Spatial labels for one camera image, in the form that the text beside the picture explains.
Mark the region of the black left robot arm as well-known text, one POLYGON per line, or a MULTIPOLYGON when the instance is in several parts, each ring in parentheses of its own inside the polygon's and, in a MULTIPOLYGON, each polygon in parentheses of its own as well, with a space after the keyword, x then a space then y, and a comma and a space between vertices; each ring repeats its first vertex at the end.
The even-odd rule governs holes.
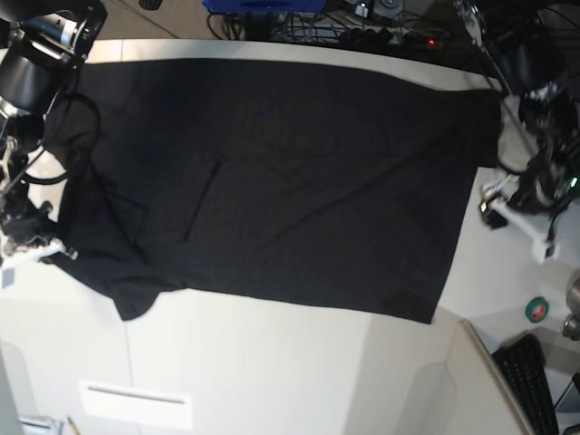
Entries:
POLYGON ((541 14, 550 1, 456 1, 472 43, 486 57, 504 93, 519 100, 517 116, 537 150, 517 173, 508 206, 556 219, 578 198, 579 110, 568 90, 568 63, 541 14))

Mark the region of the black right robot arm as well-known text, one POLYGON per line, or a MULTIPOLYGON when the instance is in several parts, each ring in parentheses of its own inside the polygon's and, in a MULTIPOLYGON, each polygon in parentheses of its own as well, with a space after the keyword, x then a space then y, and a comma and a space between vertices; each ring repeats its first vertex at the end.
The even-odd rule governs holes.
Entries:
POLYGON ((31 154, 44 151, 46 118, 89 57, 108 13, 101 1, 4 1, 1 19, 15 35, 1 61, 1 234, 6 257, 33 252, 51 256, 65 247, 50 218, 53 206, 36 206, 32 185, 59 184, 29 175, 31 154))

